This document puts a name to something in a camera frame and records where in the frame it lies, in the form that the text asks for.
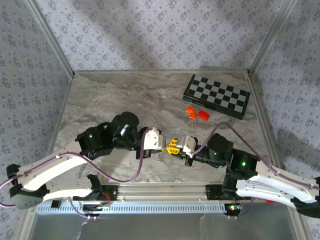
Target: gray marble surface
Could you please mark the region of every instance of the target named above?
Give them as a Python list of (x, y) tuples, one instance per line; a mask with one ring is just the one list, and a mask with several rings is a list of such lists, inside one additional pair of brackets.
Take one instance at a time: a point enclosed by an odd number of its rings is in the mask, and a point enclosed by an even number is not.
[[(252, 99), (249, 100), (243, 120), (204, 109), (211, 116), (208, 121), (201, 118), (191, 120), (186, 109), (189, 105), (197, 111), (202, 107), (182, 100), (183, 92), (195, 72), (143, 72), (143, 73), (80, 73), (76, 74), (63, 114), (55, 150), (73, 141), (76, 135), (102, 122), (111, 121), (124, 111), (136, 114), (141, 127), (157, 127), (166, 136), (167, 142), (179, 135), (191, 135), (202, 143), (214, 126), (226, 121), (263, 156), (268, 158), (266, 143), (257, 119)], [(248, 91), (245, 72), (196, 72), (197, 75)], [(234, 147), (250, 152), (249, 148), (226, 126), (218, 133), (234, 142)], [(156, 157), (147, 158), (136, 182), (221, 182), (225, 168), (215, 169), (194, 162), (192, 167), (184, 161), (164, 155), (164, 161)], [(113, 177), (131, 178), (138, 167), (135, 152), (114, 149), (111, 155), (94, 161)], [(82, 165), (67, 173), (68, 178), (96, 174), (88, 165)]]

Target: wall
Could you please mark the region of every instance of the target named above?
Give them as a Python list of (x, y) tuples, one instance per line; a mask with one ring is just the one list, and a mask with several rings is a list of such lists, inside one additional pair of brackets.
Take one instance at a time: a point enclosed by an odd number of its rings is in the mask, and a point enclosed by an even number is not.
[[(320, 176), (320, 3), (296, 4), (276, 37), (255, 83), (287, 170)], [(314, 239), (320, 221), (307, 219)]]
[[(48, 150), (69, 78), (22, 0), (0, 3), (0, 182), (10, 164)], [(9, 203), (9, 187), (0, 192)], [(0, 208), (0, 239), (13, 239), (18, 209)]]
[(282, 0), (37, 0), (74, 71), (248, 69)]

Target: orange object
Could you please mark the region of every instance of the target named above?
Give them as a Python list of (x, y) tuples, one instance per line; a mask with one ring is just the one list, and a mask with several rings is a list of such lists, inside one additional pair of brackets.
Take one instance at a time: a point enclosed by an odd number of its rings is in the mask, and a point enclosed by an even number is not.
[(188, 106), (188, 108), (185, 111), (189, 114), (190, 119), (193, 119), (193, 120), (196, 119), (197, 112), (193, 107)]
[(200, 118), (204, 119), (205, 121), (207, 121), (210, 118), (210, 115), (208, 113), (206, 113), (205, 111), (203, 111), (203, 110), (200, 110), (198, 112), (198, 116)]

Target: yellow object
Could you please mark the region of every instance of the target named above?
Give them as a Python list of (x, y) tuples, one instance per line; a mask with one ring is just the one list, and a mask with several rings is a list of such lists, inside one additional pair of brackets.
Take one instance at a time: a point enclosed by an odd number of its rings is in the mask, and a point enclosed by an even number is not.
[(180, 149), (177, 147), (177, 138), (172, 139), (167, 145), (166, 150), (170, 155), (177, 155), (180, 153)]
[(193, 119), (193, 120), (196, 119), (197, 112), (193, 107), (188, 106), (188, 108), (185, 111), (189, 114), (190, 119)]

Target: black and white chessboard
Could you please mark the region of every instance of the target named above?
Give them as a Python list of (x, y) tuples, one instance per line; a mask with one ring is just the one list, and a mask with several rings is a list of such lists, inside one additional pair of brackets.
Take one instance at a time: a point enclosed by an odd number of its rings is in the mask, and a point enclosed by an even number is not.
[(208, 78), (193, 75), (183, 99), (228, 116), (242, 119), (250, 92)]

